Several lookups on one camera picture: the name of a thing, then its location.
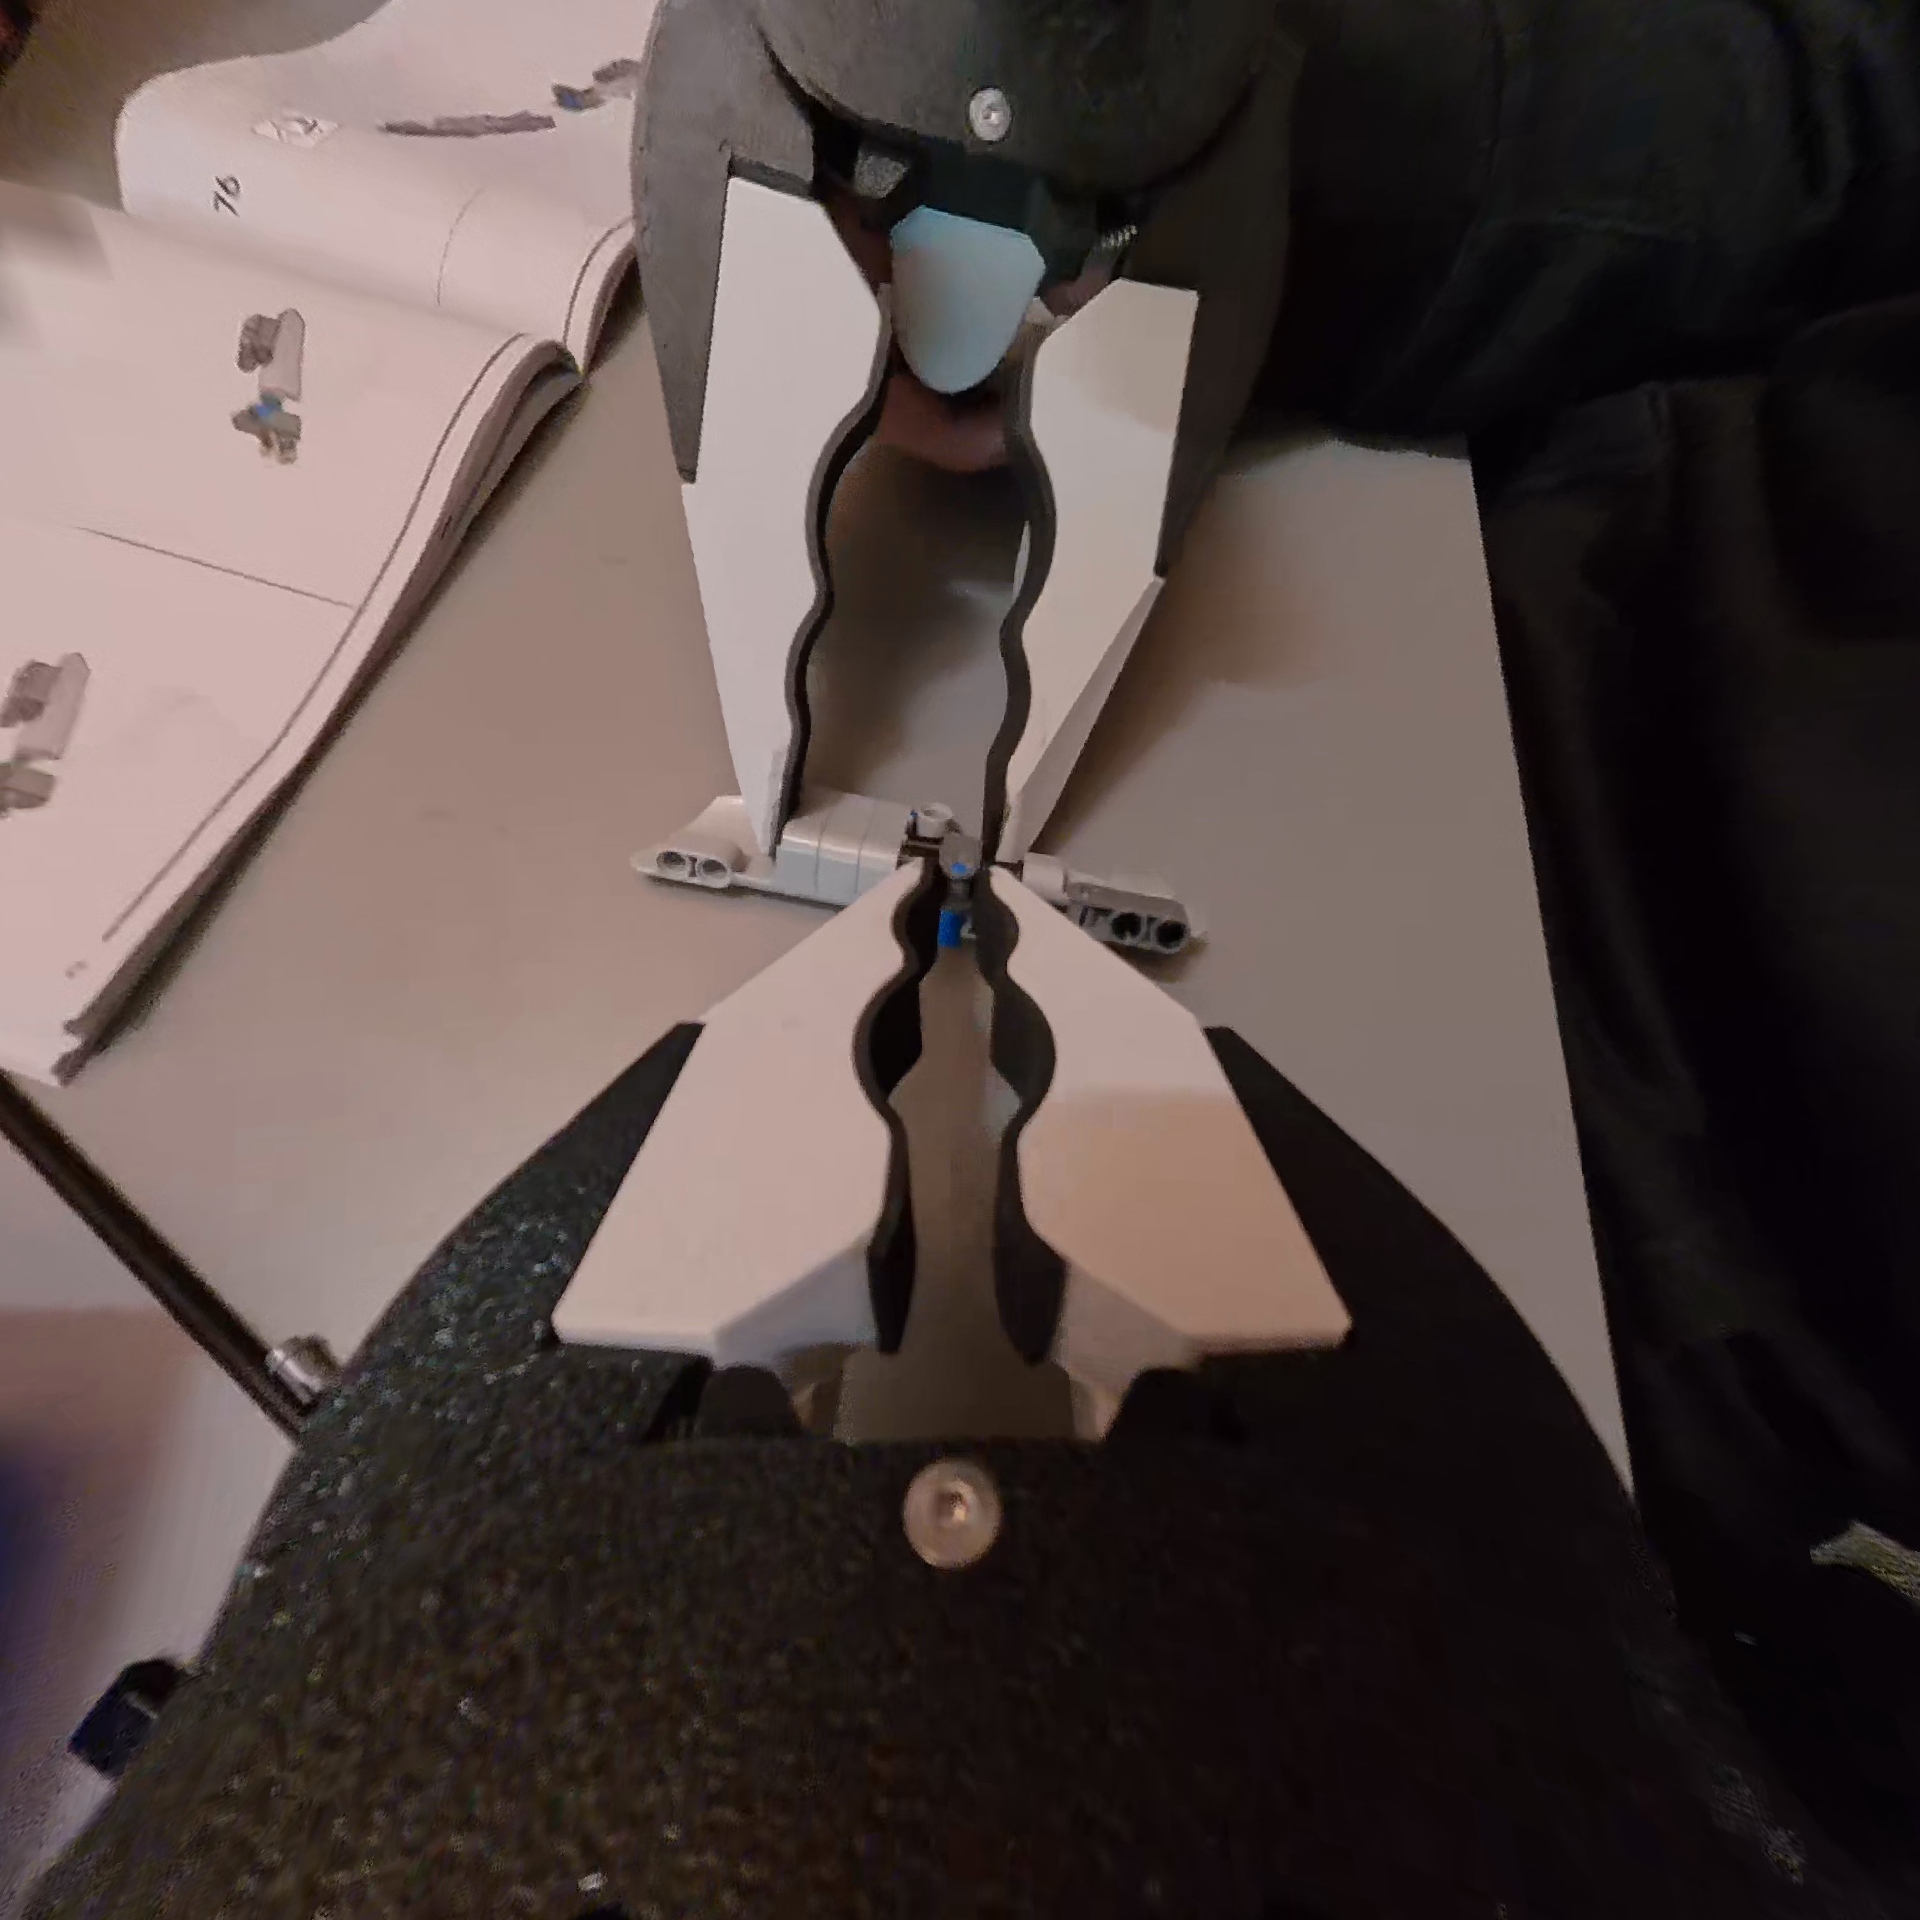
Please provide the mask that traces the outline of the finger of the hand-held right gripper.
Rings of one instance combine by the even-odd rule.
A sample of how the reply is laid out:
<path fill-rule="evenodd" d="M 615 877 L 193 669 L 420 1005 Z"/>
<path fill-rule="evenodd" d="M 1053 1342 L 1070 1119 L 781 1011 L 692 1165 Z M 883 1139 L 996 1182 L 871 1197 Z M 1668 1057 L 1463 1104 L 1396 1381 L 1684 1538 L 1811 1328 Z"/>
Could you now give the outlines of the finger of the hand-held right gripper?
<path fill-rule="evenodd" d="M 1026 529 L 985 789 L 996 859 L 1037 840 L 1161 597 L 1196 311 L 1190 289 L 1110 282 L 1019 365 L 1009 426 Z"/>
<path fill-rule="evenodd" d="M 684 514 L 735 793 L 766 856 L 798 793 L 805 659 L 831 608 L 826 511 L 873 431 L 890 352 L 887 297 L 826 206 L 729 181 Z"/>

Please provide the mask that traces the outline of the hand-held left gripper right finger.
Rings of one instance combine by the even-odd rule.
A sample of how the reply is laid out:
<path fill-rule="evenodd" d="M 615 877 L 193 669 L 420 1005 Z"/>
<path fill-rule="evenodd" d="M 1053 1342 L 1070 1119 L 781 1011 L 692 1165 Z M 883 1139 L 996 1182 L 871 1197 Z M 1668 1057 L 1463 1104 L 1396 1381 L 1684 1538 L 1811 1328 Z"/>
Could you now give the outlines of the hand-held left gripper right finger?
<path fill-rule="evenodd" d="M 1353 1325 L 1209 1033 L 1022 877 L 973 896 L 999 1133 L 993 1280 L 1077 1438 L 1140 1375 L 1317 1352 Z"/>

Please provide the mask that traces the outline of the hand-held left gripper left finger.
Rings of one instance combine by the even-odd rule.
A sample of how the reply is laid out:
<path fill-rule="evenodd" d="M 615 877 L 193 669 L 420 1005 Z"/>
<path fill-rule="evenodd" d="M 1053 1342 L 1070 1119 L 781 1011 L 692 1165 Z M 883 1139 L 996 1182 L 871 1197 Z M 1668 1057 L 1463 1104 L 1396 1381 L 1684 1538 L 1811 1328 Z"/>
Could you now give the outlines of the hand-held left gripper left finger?
<path fill-rule="evenodd" d="M 707 1360 L 836 1416 L 897 1352 L 917 1272 L 906 1125 L 921 1057 L 923 866 L 906 862 L 718 1000 L 551 1325 L 571 1347 Z"/>

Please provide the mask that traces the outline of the grey beam with blue pins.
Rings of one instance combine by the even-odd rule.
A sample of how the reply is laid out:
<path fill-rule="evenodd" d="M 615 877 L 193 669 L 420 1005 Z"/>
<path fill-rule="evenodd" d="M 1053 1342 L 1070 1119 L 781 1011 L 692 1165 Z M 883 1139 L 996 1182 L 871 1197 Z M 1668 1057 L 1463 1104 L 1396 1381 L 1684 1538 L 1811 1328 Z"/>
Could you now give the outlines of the grey beam with blue pins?
<path fill-rule="evenodd" d="M 949 891 L 937 921 L 937 946 L 963 947 L 971 943 L 977 840 L 955 824 L 949 807 L 926 803 L 907 811 L 901 853 L 906 856 L 937 856 L 949 874 Z M 1205 929 L 1189 905 L 1155 880 L 1101 877 L 1037 850 L 999 866 L 1019 877 L 1031 893 L 1097 943 L 1174 958 L 1205 939 Z"/>

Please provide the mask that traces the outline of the light grey brick block assembly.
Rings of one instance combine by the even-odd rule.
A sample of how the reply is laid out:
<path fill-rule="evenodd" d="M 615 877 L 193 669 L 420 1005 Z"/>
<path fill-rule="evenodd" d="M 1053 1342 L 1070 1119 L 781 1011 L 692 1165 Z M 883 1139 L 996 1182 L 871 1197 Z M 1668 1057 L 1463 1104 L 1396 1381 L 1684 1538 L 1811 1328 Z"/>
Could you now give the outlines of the light grey brick block assembly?
<path fill-rule="evenodd" d="M 753 840 L 740 795 L 711 799 L 660 843 L 630 855 L 645 877 L 718 896 L 775 896 L 841 907 L 898 866 L 917 811 L 903 801 L 823 790 L 796 811 L 775 850 Z"/>

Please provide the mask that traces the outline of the grey desk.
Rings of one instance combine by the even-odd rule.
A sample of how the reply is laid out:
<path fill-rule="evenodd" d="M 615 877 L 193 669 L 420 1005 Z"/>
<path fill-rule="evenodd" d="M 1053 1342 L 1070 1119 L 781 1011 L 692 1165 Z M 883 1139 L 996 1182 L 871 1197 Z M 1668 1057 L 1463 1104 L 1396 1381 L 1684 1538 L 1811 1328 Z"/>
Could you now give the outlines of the grey desk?
<path fill-rule="evenodd" d="M 729 786 L 645 323 L 607 336 L 127 1033 L 45 1110 L 263 1334 L 353 1352 L 426 1254 L 668 1023 L 817 915 L 641 880 Z M 1044 846 L 1169 880 L 1170 987 L 1413 1187 L 1623 1473 L 1569 1075 L 1468 466 L 1251 446 L 1190 527 Z M 4 1426 L 54 1485 L 4 1840 L 190 1654 L 285 1443 L 4 1151 Z"/>

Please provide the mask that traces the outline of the open instruction booklet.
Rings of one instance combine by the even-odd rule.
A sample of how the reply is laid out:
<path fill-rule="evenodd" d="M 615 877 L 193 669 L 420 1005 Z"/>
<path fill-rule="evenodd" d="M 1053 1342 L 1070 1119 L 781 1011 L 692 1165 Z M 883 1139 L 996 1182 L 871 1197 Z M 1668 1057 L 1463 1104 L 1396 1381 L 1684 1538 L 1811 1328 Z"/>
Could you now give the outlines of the open instruction booklet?
<path fill-rule="evenodd" d="M 4 183 L 4 1071 L 58 1086 L 591 365 L 655 5 L 380 5 Z"/>

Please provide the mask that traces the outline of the black axle rod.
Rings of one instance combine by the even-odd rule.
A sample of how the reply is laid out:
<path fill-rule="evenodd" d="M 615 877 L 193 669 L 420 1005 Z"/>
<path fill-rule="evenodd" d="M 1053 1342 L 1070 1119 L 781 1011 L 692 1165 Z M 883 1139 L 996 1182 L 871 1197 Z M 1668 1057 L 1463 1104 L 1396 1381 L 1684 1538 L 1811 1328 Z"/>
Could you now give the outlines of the black axle rod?
<path fill-rule="evenodd" d="M 158 1306 L 285 1438 L 298 1440 L 318 1392 L 292 1385 L 270 1344 L 185 1261 L 143 1213 L 2 1079 L 2 1133 L 66 1210 L 118 1261 Z"/>

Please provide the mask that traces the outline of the person's dark clothing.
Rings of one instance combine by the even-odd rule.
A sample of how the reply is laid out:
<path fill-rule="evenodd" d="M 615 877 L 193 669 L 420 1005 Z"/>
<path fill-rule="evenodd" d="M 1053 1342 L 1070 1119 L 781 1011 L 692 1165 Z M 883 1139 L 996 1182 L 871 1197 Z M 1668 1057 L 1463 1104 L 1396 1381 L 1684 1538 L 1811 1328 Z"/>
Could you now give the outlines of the person's dark clothing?
<path fill-rule="evenodd" d="M 1916 1915 L 1916 5 L 1285 5 L 1281 410 L 1463 439 L 1641 1511 Z"/>

